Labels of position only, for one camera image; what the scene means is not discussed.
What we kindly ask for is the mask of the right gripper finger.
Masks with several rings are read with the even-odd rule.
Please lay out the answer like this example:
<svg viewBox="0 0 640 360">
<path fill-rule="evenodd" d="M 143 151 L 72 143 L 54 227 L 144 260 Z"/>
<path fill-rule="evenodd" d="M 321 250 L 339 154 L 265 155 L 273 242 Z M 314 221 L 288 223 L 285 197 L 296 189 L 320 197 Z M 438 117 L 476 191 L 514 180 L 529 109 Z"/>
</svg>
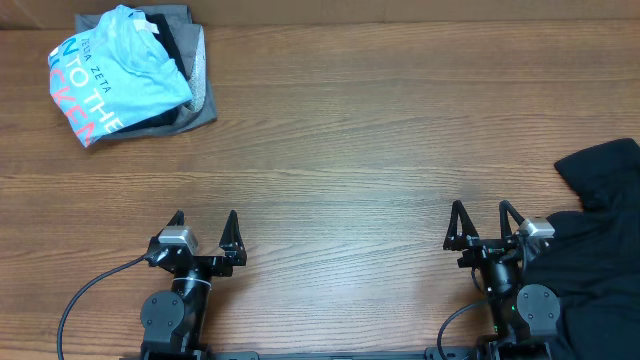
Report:
<svg viewBox="0 0 640 360">
<path fill-rule="evenodd" d="M 503 200 L 499 204 L 500 235 L 502 239 L 507 239 L 513 234 L 510 220 L 513 219 L 520 226 L 525 218 L 511 205 L 508 200 Z"/>
<path fill-rule="evenodd" d="M 452 203 L 450 221 L 443 242 L 444 249 L 468 249 L 479 239 L 479 234 L 471 221 L 463 203 Z"/>
</svg>

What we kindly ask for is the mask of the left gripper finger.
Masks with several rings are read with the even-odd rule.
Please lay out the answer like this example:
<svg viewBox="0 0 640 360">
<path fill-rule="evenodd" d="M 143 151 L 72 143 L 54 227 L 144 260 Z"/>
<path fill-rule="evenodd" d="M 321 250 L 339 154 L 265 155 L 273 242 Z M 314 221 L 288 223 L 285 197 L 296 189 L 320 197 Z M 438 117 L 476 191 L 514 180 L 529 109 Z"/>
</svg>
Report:
<svg viewBox="0 0 640 360">
<path fill-rule="evenodd" d="M 167 227 L 184 226 L 184 225 L 185 225 L 185 215 L 182 210 L 177 210 L 176 213 L 172 216 L 172 218 L 167 223 Z"/>
<path fill-rule="evenodd" d="M 240 234 L 238 214 L 231 210 L 227 218 L 219 247 L 224 251 L 243 251 L 244 244 Z"/>
</svg>

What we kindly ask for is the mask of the black t-shirt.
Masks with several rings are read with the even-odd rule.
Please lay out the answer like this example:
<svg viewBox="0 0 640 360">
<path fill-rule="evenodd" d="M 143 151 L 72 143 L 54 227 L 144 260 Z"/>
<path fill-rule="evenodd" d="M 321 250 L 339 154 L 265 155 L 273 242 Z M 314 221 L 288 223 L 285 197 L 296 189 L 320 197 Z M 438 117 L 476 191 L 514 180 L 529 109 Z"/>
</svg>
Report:
<svg viewBox="0 0 640 360">
<path fill-rule="evenodd" d="M 548 216 L 549 249 L 525 273 L 561 301 L 555 359 L 639 356 L 639 146 L 631 138 L 596 145 L 555 164 L 579 211 Z"/>
</svg>

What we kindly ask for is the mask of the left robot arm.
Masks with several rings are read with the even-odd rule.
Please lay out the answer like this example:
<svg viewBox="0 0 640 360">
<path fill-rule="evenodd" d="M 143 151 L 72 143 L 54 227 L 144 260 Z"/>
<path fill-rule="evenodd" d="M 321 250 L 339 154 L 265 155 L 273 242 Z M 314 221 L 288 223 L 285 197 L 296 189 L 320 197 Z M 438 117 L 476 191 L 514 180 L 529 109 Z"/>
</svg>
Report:
<svg viewBox="0 0 640 360">
<path fill-rule="evenodd" d="M 150 239 L 143 259 L 151 267 L 169 272 L 173 279 L 169 290 L 150 295 L 142 306 L 142 359 L 214 357 L 201 342 L 212 279 L 230 277 L 236 267 L 247 262 L 237 213 L 231 211 L 227 218 L 219 241 L 221 255 L 199 255 L 197 248 L 197 239 L 185 224 L 182 211 L 177 211 Z"/>
</svg>

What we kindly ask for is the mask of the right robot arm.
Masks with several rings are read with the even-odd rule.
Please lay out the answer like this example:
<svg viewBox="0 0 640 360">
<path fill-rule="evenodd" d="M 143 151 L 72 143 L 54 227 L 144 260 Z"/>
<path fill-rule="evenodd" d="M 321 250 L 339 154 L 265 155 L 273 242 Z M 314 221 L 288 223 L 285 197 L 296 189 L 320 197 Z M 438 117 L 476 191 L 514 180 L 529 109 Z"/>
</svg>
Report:
<svg viewBox="0 0 640 360">
<path fill-rule="evenodd" d="M 484 299 L 450 315 L 436 340 L 436 359 L 550 359 L 550 340 L 557 336 L 561 317 L 557 295 L 541 284 L 527 284 L 525 272 L 549 248 L 555 229 L 544 218 L 524 218 L 508 201 L 499 204 L 500 237 L 483 239 L 463 203 L 452 203 L 443 248 L 457 251 L 460 268 L 468 268 Z M 494 333 L 476 344 L 446 348 L 444 332 L 460 315 L 488 306 Z"/>
</svg>

